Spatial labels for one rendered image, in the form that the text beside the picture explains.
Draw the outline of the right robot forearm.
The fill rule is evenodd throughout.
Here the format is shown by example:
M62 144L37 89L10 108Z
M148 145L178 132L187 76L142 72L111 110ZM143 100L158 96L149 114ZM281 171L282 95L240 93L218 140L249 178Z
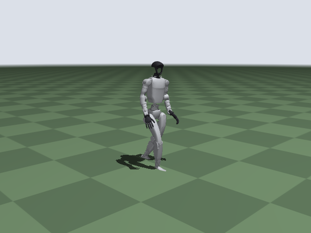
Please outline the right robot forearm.
M144 115L148 115L147 102L145 102L145 97L144 96L140 97L140 104L142 106Z

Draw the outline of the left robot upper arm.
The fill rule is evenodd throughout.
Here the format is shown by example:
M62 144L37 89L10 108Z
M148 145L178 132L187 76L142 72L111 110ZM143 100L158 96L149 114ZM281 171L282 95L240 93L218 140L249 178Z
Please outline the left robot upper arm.
M169 99L169 96L168 96L168 85L169 85L169 81L168 80L166 80L165 79L165 81L166 81L166 83L165 83L165 92L164 92L164 98L163 98L163 100L168 100Z

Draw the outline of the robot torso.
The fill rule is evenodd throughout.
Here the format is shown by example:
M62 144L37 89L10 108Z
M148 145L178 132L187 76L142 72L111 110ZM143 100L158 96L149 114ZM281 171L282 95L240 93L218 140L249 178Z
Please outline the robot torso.
M156 76L151 76L149 79L152 79L152 82L151 85L148 86L147 98L148 102L153 103L153 105L148 109L148 113L152 114L154 118L157 119L160 117L160 109L157 103L162 103L163 101L166 81L164 78L160 77L160 79L158 79Z

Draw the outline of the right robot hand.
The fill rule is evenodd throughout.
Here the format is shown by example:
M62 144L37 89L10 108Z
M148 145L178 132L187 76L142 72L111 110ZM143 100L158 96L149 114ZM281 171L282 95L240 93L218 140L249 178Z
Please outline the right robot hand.
M146 128L147 128L147 124L148 124L148 127L149 127L149 124L150 124L150 123L151 123L152 126L153 126L152 121L153 121L154 123L155 123L155 121L150 117L149 113L148 113L148 115L144 115L144 117L145 117ZM150 124L150 127L152 128L151 124ZM150 128L150 127L149 127L149 128ZM154 127L154 126L153 126L153 127Z

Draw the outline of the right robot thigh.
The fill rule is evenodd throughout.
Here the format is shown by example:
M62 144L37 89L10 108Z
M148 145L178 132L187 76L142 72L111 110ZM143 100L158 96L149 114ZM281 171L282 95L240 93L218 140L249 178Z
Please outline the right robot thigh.
M153 116L152 114L150 114L150 113L149 113L149 115L150 115L150 117L155 121L155 123L152 121L154 127L153 127L152 124L150 123L151 126L152 126L152 128L151 128L151 127L150 127L150 124L149 124L149 127L150 127L149 130L151 131L151 133L152 133L152 135L153 135L155 141L159 144L159 146L160 146L160 144L163 145L163 142L162 142L162 140L161 140L161 134L160 134L160 130L159 130L158 124L157 124L157 122L156 122L154 116ZM145 123L145 117L143 118L143 122Z

